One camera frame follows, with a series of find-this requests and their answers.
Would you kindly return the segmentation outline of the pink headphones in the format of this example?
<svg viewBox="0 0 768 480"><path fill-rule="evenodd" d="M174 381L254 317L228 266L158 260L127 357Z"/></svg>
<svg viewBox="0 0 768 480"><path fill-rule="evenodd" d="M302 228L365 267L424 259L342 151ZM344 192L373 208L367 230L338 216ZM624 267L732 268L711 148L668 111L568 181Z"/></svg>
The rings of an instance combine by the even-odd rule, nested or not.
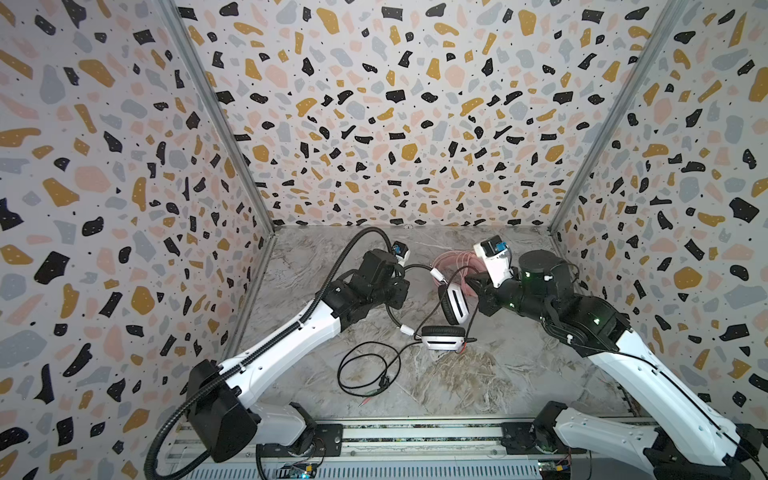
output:
<svg viewBox="0 0 768 480"><path fill-rule="evenodd" d="M464 270L459 273L460 284L463 292L470 296L474 296L475 293L466 283L465 277L472 273L486 271L485 264L473 251L463 250L443 252L433 260L432 267L439 270L445 278L464 267Z"/></svg>

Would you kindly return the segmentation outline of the white black headphones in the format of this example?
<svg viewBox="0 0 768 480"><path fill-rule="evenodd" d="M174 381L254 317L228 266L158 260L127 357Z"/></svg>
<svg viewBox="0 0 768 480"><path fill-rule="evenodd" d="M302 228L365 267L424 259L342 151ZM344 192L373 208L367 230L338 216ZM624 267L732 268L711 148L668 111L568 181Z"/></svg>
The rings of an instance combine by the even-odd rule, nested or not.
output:
<svg viewBox="0 0 768 480"><path fill-rule="evenodd" d="M406 265L400 268L403 273L415 269L429 271L431 278L437 281L436 306L416 329L403 325L395 317L391 307L386 306L389 319L401 333L419 342L428 350L463 353L470 342L469 327L475 313L470 312L462 289L461 276L465 273L478 273L478 270L471 265L465 265L458 267L449 277L445 277L440 270L426 264Z"/></svg>

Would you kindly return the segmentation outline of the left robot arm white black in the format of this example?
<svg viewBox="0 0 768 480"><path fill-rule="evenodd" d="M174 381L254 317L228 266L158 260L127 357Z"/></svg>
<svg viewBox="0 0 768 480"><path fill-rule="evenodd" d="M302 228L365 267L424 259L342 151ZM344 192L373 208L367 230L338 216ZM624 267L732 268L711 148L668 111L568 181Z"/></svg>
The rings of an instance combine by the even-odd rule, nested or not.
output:
<svg viewBox="0 0 768 480"><path fill-rule="evenodd" d="M409 283L405 244L373 249L361 265L323 287L293 319L259 344L216 364L203 361L189 378L188 394L199 394L187 418L209 458L221 463L249 444L280 445L295 455L312 449L316 423L296 402L260 402L267 388L322 343L364 319L380 305L402 307Z"/></svg>

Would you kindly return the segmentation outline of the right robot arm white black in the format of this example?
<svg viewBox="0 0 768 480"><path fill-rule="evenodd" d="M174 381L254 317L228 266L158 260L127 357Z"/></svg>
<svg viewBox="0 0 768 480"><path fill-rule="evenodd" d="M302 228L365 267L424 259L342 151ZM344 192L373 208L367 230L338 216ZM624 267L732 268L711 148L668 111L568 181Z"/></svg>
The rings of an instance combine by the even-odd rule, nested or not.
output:
<svg viewBox="0 0 768 480"><path fill-rule="evenodd" d="M547 250L513 266L499 238L475 245L483 271L467 276L480 311L508 309L609 374L654 419L633 425L587 415L550 401L532 423L538 447L596 452L656 479L748 479L761 432L735 424L702 401L644 343L627 315L606 300L575 292L570 265Z"/></svg>

